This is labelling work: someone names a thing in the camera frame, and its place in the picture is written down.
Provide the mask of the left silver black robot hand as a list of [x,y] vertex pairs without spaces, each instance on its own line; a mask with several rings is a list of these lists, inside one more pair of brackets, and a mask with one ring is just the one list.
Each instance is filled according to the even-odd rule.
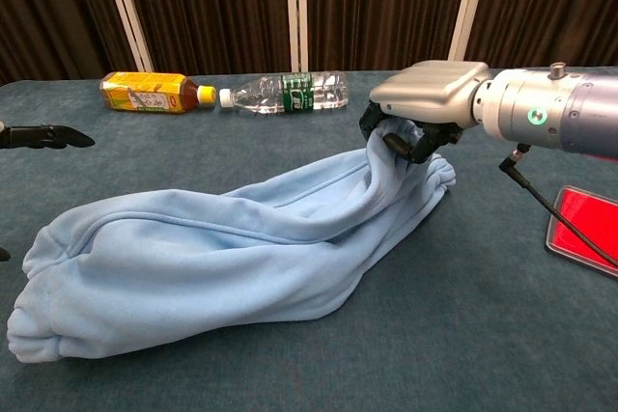
[[96,141],[89,135],[66,125],[7,125],[0,120],[0,151],[62,150],[67,147],[85,149],[92,147]]

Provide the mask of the clear green label water bottle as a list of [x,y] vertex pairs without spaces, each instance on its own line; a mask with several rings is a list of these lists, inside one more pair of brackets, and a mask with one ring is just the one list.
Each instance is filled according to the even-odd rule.
[[349,82],[342,71],[288,72],[221,89],[219,100],[224,109],[262,115],[334,110],[348,104]]

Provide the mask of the teal felt table cover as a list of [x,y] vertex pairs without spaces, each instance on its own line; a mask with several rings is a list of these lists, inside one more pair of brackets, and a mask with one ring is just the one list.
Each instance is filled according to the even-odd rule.
[[0,121],[66,124],[91,148],[0,150],[0,412],[618,412],[618,280],[545,246],[547,212],[478,128],[442,155],[456,185],[336,313],[234,327],[103,360],[27,365],[6,322],[24,254],[63,211],[164,188],[212,194],[364,144],[385,71],[341,111],[120,113],[95,80],[0,85]]

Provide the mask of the light blue pants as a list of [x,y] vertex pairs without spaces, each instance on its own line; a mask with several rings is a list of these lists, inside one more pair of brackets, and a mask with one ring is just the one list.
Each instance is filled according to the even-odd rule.
[[97,359],[338,310],[456,182],[440,155],[396,156],[390,132],[420,134],[384,121],[363,149],[221,195],[156,190],[60,214],[24,257],[10,352],[23,363]]

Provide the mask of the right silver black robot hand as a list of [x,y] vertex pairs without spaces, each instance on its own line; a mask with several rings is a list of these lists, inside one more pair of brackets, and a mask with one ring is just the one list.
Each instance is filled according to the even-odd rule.
[[458,143],[463,132],[477,124],[473,117],[474,97],[490,79],[490,68],[482,62],[416,63],[370,92],[369,105],[359,120],[360,130],[369,138],[388,118],[413,122],[422,132],[417,142],[407,142],[393,132],[381,138],[398,156],[422,164],[440,147]]

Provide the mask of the red pad in clear case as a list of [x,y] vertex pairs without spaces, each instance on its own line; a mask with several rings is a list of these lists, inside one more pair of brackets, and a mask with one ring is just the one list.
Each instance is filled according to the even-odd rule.
[[[566,185],[554,208],[618,261],[618,200]],[[546,247],[562,258],[618,279],[618,265],[597,254],[553,216],[548,222]]]

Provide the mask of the black curtain screen panel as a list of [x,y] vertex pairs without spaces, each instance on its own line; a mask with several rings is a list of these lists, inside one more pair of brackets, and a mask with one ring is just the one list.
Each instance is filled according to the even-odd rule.
[[0,0],[0,86],[135,68],[115,0]]
[[154,70],[185,75],[291,68],[288,0],[133,0]]
[[479,0],[465,57],[493,68],[618,66],[618,0]]
[[448,56],[461,0],[307,0],[311,70],[403,69]]

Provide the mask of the yellow label tea bottle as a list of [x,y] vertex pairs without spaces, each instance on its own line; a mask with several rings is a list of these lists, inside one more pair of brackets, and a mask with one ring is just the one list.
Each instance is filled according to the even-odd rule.
[[182,114],[213,107],[213,86],[197,85],[179,73],[116,71],[98,85],[105,104],[117,111]]

